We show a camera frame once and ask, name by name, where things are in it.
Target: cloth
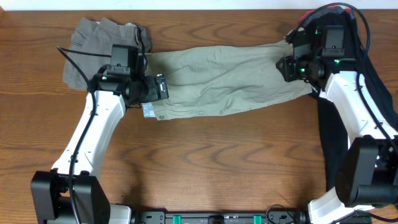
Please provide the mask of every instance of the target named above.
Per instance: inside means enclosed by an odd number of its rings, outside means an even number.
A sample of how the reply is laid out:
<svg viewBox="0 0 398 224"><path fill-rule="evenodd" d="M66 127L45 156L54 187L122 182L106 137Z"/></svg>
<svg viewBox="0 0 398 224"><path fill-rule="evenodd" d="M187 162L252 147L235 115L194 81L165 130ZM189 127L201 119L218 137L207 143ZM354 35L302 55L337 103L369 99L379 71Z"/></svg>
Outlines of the cloth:
<svg viewBox="0 0 398 224"><path fill-rule="evenodd" d="M105 18L102 18L99 24L82 18L75 33L72 34L70 50L110 55L113 44L131 45L146 52L150 50L150 41L144 27L138 27L131 23L120 26ZM88 79L91 79L101 66L111 61L109 57L74 53L69 53L68 56L83 70ZM87 89L84 79L69 62L65 63L63 81L68 84L69 88Z"/></svg>
<svg viewBox="0 0 398 224"><path fill-rule="evenodd" d="M197 47L147 56L146 75L163 73L169 99L152 103L158 120L223 116L283 103L312 92L287 83L275 63L292 55L285 41L256 47Z"/></svg>

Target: crumpled gray fabric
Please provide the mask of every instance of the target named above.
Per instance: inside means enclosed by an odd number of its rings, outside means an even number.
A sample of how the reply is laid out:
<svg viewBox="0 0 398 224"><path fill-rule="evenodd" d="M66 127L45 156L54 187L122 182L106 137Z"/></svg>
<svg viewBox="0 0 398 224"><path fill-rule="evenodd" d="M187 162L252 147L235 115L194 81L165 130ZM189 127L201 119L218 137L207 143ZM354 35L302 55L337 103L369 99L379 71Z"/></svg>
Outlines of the crumpled gray fabric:
<svg viewBox="0 0 398 224"><path fill-rule="evenodd" d="M256 47L197 47L147 56L146 75L163 73L169 99L153 102L158 120L223 116L296 99L312 92L303 81L287 83L275 63L292 55L280 41Z"/></svg>
<svg viewBox="0 0 398 224"><path fill-rule="evenodd" d="M70 50L110 55L113 44L131 45L142 50L139 36L141 36L142 43L145 46L145 52L148 52L150 41L144 27L138 27L131 23L121 26L105 18L102 18L98 24L82 18L75 33L72 34ZM94 57L74 53L68 53L68 56L81 68L88 79L91 79L102 65L111 61L109 57ZM63 69L63 81L68 84L69 88L75 90L87 89L84 79L69 62L65 63Z"/></svg>

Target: robotic arm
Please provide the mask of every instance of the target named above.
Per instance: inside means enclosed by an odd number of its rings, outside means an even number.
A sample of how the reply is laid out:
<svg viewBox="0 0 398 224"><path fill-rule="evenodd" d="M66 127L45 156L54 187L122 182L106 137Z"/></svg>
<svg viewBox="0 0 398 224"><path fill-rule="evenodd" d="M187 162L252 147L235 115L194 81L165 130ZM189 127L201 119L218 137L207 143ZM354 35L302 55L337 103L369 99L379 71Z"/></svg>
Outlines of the robotic arm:
<svg viewBox="0 0 398 224"><path fill-rule="evenodd" d="M353 13L340 7L321 9L323 14L317 13L319 9L307 15L298 29L286 37L294 54L281 58L276 67L286 82L304 80L318 97L333 102L347 130L349 151L335 187L324 196L311 201L302 211L270 208L266 213L137 213L128 206L110 204L98 180L116 125L131 105L169 97L162 74L144 75L144 55L133 47L114 45L111 64L100 68L89 84L88 90L96 100L96 114L75 158L73 189L68 187L69 166L73 162L70 155L93 111L90 93L78 127L59 160L50 172L37 171L32 179L38 222L75 223L71 200L61 195L68 190L75 194L82 223L343 223L346 217L360 215L360 211L397 203L397 127L380 109L380 102L374 100L374 92L369 91L369 74L363 67L366 57L361 58L360 44L355 43L356 29L339 21L342 14L354 18ZM325 19L322 15L327 11L336 17Z"/></svg>

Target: gray cloth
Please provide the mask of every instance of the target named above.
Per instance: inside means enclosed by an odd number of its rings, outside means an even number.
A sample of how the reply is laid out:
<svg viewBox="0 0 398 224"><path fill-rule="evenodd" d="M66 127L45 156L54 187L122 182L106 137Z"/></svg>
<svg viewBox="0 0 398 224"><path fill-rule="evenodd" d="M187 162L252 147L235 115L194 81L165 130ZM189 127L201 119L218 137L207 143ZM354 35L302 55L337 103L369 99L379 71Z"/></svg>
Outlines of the gray cloth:
<svg viewBox="0 0 398 224"><path fill-rule="evenodd" d="M75 33L72 34L70 49L106 55L111 54L113 44L132 45L142 49L139 36L141 36L145 51L148 52L150 50L150 41L144 27L139 27L138 29L134 24L120 26L105 18L102 18L101 22L97 24L82 18ZM110 58L108 57L94 57L74 53L69 53L68 56L76 62L88 79L91 79L102 65L110 63ZM68 84L69 88L76 90L87 89L84 79L69 62L65 63L63 81Z"/></svg>
<svg viewBox="0 0 398 224"><path fill-rule="evenodd" d="M150 54L146 75L165 74L169 90L168 100L152 103L156 118L223 116L312 92L303 81L284 81L275 67L284 55L292 55L292 46L285 41Z"/></svg>

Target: wood grain surface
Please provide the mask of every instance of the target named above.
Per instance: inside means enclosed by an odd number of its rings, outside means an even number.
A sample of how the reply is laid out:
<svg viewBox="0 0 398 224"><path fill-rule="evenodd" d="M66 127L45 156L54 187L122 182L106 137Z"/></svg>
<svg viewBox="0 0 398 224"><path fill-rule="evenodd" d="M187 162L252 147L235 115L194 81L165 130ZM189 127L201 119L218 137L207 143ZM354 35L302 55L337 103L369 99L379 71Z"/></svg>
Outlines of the wood grain surface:
<svg viewBox="0 0 398 224"><path fill-rule="evenodd" d="M34 223L30 180L67 146L85 104L62 82L81 17L136 22L153 52L273 43L304 11L7 12L0 22L0 222ZM398 13L365 11L370 58L398 103ZM111 203L143 210L265 210L301 207L325 193L317 102L308 96L224 117L156 121L129 110L116 127L101 185ZM374 211L396 217L393 207Z"/></svg>

